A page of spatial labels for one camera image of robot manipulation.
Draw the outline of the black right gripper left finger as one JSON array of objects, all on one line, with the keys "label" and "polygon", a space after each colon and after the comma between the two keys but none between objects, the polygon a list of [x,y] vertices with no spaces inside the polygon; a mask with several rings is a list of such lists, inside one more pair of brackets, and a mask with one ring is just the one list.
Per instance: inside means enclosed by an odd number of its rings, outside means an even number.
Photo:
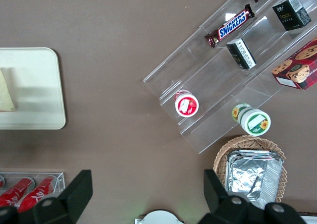
[{"label": "black right gripper left finger", "polygon": [[18,213],[16,207],[1,207],[2,224],[75,224],[93,195],[91,170],[82,170],[58,197],[41,200]]}]

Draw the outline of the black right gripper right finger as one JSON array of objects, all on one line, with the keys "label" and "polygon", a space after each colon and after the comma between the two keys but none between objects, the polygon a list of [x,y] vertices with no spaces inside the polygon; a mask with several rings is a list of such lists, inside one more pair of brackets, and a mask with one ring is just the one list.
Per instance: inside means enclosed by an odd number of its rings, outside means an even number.
[{"label": "black right gripper right finger", "polygon": [[212,169],[204,170],[204,196],[209,213],[200,224],[303,224],[305,221],[291,206],[268,203],[259,209],[244,198],[229,195]]}]

